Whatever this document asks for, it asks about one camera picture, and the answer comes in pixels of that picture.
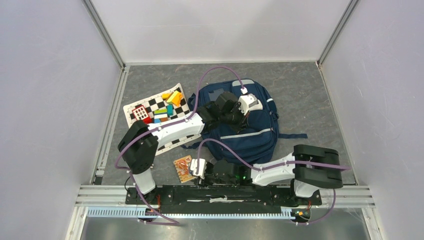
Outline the orange spiral notebook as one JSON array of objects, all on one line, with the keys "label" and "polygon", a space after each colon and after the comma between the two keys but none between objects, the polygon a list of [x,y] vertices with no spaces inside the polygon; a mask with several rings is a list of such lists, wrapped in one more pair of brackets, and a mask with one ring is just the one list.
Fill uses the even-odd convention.
[{"label": "orange spiral notebook", "polygon": [[192,157],[187,155],[173,162],[178,178],[182,184],[194,180],[196,177],[190,173]]}]

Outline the navy blue student backpack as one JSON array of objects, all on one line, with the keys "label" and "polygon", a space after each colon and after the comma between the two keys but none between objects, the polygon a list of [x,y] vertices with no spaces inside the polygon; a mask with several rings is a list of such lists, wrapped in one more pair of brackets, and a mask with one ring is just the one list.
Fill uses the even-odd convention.
[{"label": "navy blue student backpack", "polygon": [[262,110],[254,110],[247,118],[247,129],[235,132],[229,125],[221,123],[217,128],[201,134],[208,141],[203,144],[216,160],[229,163],[241,162],[236,153],[250,165],[268,163],[274,153],[278,139],[306,139],[305,133],[284,134],[279,131],[278,109],[272,96],[264,86],[252,79],[242,79],[248,93],[262,103]]}]

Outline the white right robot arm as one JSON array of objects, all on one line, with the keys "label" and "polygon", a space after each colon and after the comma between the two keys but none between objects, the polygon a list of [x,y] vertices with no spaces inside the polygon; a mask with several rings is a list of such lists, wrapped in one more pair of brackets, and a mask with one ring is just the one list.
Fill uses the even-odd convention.
[{"label": "white right robot arm", "polygon": [[266,187],[290,180],[289,199],[302,204],[318,189],[343,187],[339,152],[335,149],[298,144],[285,157],[267,163],[237,165],[227,161],[208,164],[205,159],[194,159],[191,173],[206,184]]}]

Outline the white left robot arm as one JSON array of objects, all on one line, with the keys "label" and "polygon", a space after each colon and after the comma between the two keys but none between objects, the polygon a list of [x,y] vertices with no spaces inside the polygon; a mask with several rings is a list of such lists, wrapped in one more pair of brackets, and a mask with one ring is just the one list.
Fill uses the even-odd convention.
[{"label": "white left robot arm", "polygon": [[227,124],[240,130],[246,124],[251,104],[256,97],[243,92],[241,96],[225,91],[215,101],[197,107],[189,114],[163,123],[146,124],[138,120],[132,124],[117,146],[119,159],[123,159],[135,186],[138,197],[145,204],[157,198],[156,183],[151,165],[159,147],[188,135],[209,133],[219,125]]}]

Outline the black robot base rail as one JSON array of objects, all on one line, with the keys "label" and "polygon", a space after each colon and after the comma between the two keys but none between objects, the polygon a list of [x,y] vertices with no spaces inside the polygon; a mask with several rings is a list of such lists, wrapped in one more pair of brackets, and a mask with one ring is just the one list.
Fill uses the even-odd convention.
[{"label": "black robot base rail", "polygon": [[148,202],[162,214],[277,214],[281,208],[321,206],[321,194],[295,196],[287,185],[230,186],[162,185],[140,197],[135,187],[126,189],[127,205]]}]

